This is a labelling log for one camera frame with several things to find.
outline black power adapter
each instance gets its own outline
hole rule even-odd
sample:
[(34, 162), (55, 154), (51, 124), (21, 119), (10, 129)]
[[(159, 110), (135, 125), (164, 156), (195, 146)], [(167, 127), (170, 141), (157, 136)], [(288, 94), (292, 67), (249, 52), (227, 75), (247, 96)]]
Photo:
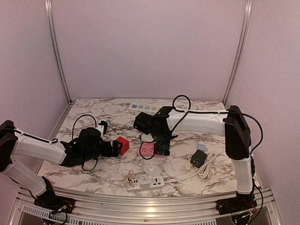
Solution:
[(200, 168), (204, 164), (206, 158), (207, 158), (207, 155), (203, 151), (198, 149), (193, 154), (190, 162), (192, 165), (196, 166), (197, 168)]

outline white wall panel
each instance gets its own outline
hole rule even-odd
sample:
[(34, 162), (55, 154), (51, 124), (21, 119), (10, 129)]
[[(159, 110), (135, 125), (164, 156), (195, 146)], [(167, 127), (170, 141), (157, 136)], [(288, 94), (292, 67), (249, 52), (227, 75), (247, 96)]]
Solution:
[(222, 100), (244, 0), (53, 1), (71, 97)]
[[(0, 124), (49, 138), (67, 103), (57, 72), (45, 1), (0, 0)], [(22, 157), (34, 169), (38, 160)], [(7, 224), (19, 186), (0, 174), (0, 224)]]
[[(264, 188), (271, 187), (284, 225), (300, 218), (300, 4), (253, 1), (251, 25), (229, 104), (255, 116), (264, 141), (254, 151)], [(253, 144), (260, 138), (251, 124)]]

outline white marble tabletop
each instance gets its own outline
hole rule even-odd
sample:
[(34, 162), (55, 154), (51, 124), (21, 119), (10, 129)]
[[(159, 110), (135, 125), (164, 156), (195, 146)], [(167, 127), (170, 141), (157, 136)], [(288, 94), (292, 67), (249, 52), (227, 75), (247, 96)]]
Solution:
[[(71, 140), (72, 126), (76, 118), (89, 113), (98, 121), (108, 122), (108, 131), (104, 140), (115, 140), (122, 136), (129, 140), (130, 149), (124, 156), (117, 158), (100, 157), (98, 165), (91, 172), (85, 172), (81, 166), (72, 168), (54, 165), (44, 161), (39, 175), (45, 176), (53, 186), (71, 190), (93, 192), (108, 195), (136, 195), (136, 196), (190, 196), (223, 193), (236, 190), (235, 172), (231, 160), (225, 154), (225, 138), (207, 133), (177, 131), (179, 137), (171, 141), (170, 156), (155, 157), (152, 160), (144, 160), (137, 156), (136, 151), (140, 146), (140, 132), (133, 128), (133, 122), (137, 113), (129, 112), (130, 104), (140, 103), (157, 105), (172, 105), (171, 100), (153, 99), (78, 99), (65, 119), (57, 138), (69, 142)], [(178, 107), (185, 108), (186, 101), (179, 100)], [(219, 110), (224, 109), (220, 102), (192, 101), (192, 109)], [(74, 136), (78, 136), (80, 130), (93, 127), (94, 122), (90, 117), (83, 117), (75, 127)], [(122, 169), (133, 170), (136, 177), (145, 174), (143, 166), (158, 165), (161, 175), (165, 180), (179, 179), (195, 173), (198, 168), (190, 164), (190, 159), (196, 151), (198, 143), (206, 145), (206, 153), (214, 151), (217, 154), (212, 164), (212, 177), (202, 180), (194, 176), (184, 181), (169, 183), (163, 189), (129, 193), (125, 188), (125, 178), (120, 173)], [(85, 164), (85, 168), (92, 168), (95, 161)]]

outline wire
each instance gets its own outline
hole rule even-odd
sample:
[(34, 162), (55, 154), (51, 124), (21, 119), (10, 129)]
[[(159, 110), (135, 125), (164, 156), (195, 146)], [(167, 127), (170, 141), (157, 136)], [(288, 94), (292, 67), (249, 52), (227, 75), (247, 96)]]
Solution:
[(195, 172), (194, 174), (188, 176), (188, 177), (185, 177), (185, 178), (181, 178), (181, 179), (176, 179), (176, 180), (168, 180), (165, 182), (165, 184), (168, 184), (168, 183), (173, 183), (173, 182), (177, 182), (177, 181), (181, 181), (181, 180), (186, 180), (186, 179), (189, 179), (189, 178), (192, 178), (194, 176), (196, 176), (197, 174), (199, 175), (199, 177), (201, 179), (210, 179), (211, 178), (211, 170), (210, 170), (210, 167), (212, 165), (212, 163), (215, 161), (217, 155), (215, 152), (210, 152), (208, 155), (207, 155), (207, 158), (206, 158), (206, 161), (205, 163), (199, 168), (199, 170), (197, 172)]
[[(128, 171), (127, 175), (125, 175), (123, 173), (124, 170)], [(134, 187), (134, 184), (133, 184), (132, 180), (135, 178), (135, 172), (133, 172), (133, 170), (122, 169), (121, 170), (121, 174), (125, 177), (125, 185), (126, 185), (126, 187), (127, 188)]]
[[(176, 109), (176, 107), (175, 107), (175, 102), (176, 102), (176, 100), (177, 100), (178, 98), (180, 98), (180, 97), (184, 97), (184, 98), (186, 98), (186, 99), (188, 100), (188, 109), (187, 109), (187, 111)], [(258, 120), (257, 120), (255, 117), (253, 117), (253, 116), (251, 116), (251, 115), (248, 115), (248, 114), (246, 114), (246, 113), (236, 112), (236, 111), (231, 111), (231, 110), (228, 110), (227, 112), (216, 112), (216, 111), (211, 111), (211, 112), (208, 112), (208, 111), (207, 111), (207, 112), (201, 112), (201, 111), (199, 111), (199, 112), (198, 112), (198, 111), (191, 111), (191, 110), (190, 110), (190, 109), (191, 109), (191, 100), (190, 100), (189, 97), (186, 96), (186, 95), (178, 95), (178, 96), (176, 96), (176, 97), (173, 99), (172, 107), (173, 107), (173, 109), (174, 109), (175, 111), (180, 112), (180, 113), (185, 113), (185, 114), (184, 114), (184, 116), (183, 116), (183, 117), (175, 124), (175, 126), (173, 127), (171, 133), (173, 133), (173, 131), (176, 129), (176, 127), (181, 123), (181, 121), (183, 121), (183, 119), (184, 119), (189, 113), (195, 113), (195, 114), (228, 114), (228, 113), (235, 113), (235, 114), (238, 114), (238, 115), (243, 115), (243, 116), (249, 117), (249, 118), (251, 118), (252, 120), (254, 120), (254, 121), (257, 123), (257, 125), (258, 125), (258, 127), (259, 127), (259, 129), (260, 129), (260, 131), (261, 131), (261, 139), (260, 139), (260, 141), (258, 142), (258, 144), (251, 150), (250, 155), (252, 154), (252, 152), (253, 152), (253, 151), (254, 151), (254, 150), (262, 143), (262, 141), (263, 141), (263, 128), (262, 128), (261, 124), (258, 122)], [(141, 157), (142, 157), (143, 159), (145, 159), (145, 160), (150, 160), (150, 159), (152, 159), (152, 158), (158, 153), (159, 148), (163, 145), (163, 143), (164, 143), (167, 139), (168, 139), (168, 138), (165, 138), (165, 139), (161, 142), (161, 144), (157, 147), (156, 151), (155, 151), (155, 152), (153, 153), (153, 155), (152, 155), (151, 157), (149, 157), (149, 158), (145, 158), (145, 157), (142, 155), (142, 153), (141, 153), (142, 145), (144, 144), (144, 142), (142, 142), (141, 145), (140, 145), (140, 148), (139, 148), (139, 153), (140, 153)]]
[(29, 190), (29, 193), (30, 193), (31, 197), (34, 198), (34, 200), (38, 200), (38, 199), (32, 194), (32, 192), (31, 192), (30, 190)]
[(95, 161), (96, 161), (96, 163), (95, 163), (94, 167), (91, 168), (90, 170), (84, 169), (84, 164), (85, 164), (85, 162), (84, 162), (84, 163), (82, 164), (82, 166), (81, 166), (82, 170), (89, 172), (89, 171), (92, 171), (93, 169), (95, 169), (96, 166), (97, 166), (97, 164), (98, 164), (98, 158), (95, 158)]
[(54, 225), (64, 225), (67, 222), (67, 220), (68, 220), (68, 214), (64, 210), (62, 212), (64, 212), (66, 214), (66, 218), (65, 218), (64, 222), (62, 222), (61, 224), (54, 224)]
[(13, 132), (16, 132), (16, 133), (18, 133), (18, 134), (21, 134), (21, 135), (23, 135), (23, 136), (30, 137), (30, 138), (39, 140), (39, 141), (41, 141), (41, 142), (49, 143), (49, 144), (55, 144), (55, 143), (58, 142), (58, 139), (57, 139), (57, 138), (54, 138), (54, 139), (52, 139), (52, 140), (42, 139), (42, 138), (39, 138), (39, 137), (36, 137), (36, 136), (32, 136), (32, 135), (30, 135), (30, 134), (24, 133), (23, 131), (17, 130), (15, 127), (14, 127), (13, 129), (11, 129), (11, 128), (1, 128), (0, 131), (2, 131), (2, 130), (13, 131)]
[(260, 188), (258, 188), (258, 187), (256, 186), (255, 183), (254, 183), (254, 186), (256, 187), (256, 189), (257, 189), (257, 190), (259, 191), (259, 193), (261, 194), (261, 197), (262, 197), (262, 205), (261, 205), (261, 207), (260, 207), (258, 213), (253, 217), (253, 219), (252, 219), (248, 224), (251, 224), (251, 223), (257, 218), (258, 214), (259, 214), (259, 213), (262, 211), (262, 209), (263, 209), (263, 193), (262, 193), (262, 191), (260, 190)]
[(97, 127), (97, 121), (96, 121), (95, 117), (93, 117), (93, 116), (90, 115), (90, 114), (84, 114), (84, 115), (81, 115), (80, 117), (78, 117), (78, 118), (75, 120), (75, 122), (74, 122), (74, 124), (73, 124), (73, 128), (72, 128), (72, 140), (73, 140), (73, 137), (74, 137), (74, 128), (75, 128), (75, 124), (77, 123), (77, 121), (78, 121), (81, 117), (84, 117), (84, 116), (90, 116), (91, 118), (93, 118), (94, 121), (95, 121), (95, 127)]

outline white cable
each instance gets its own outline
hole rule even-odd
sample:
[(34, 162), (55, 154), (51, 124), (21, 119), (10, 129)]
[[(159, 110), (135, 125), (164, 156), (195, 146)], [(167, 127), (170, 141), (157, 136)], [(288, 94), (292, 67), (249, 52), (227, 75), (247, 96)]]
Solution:
[[(123, 171), (126, 170), (128, 171), (127, 175), (123, 173)], [(135, 173), (133, 170), (128, 170), (128, 169), (122, 169), (121, 174), (125, 177), (125, 185), (127, 188), (129, 187), (134, 187), (132, 180), (135, 178)]]
[(208, 153), (205, 163), (199, 168), (199, 170), (197, 172), (195, 172), (194, 174), (192, 174), (188, 177), (185, 177), (185, 178), (165, 181), (165, 184), (173, 183), (173, 182), (177, 182), (177, 181), (181, 181), (181, 180), (186, 180), (186, 179), (196, 176), (197, 174), (199, 175), (199, 177), (201, 179), (207, 178), (209, 180), (211, 178), (210, 167), (211, 167), (211, 164), (215, 161), (216, 157), (217, 157), (217, 155), (215, 152)]

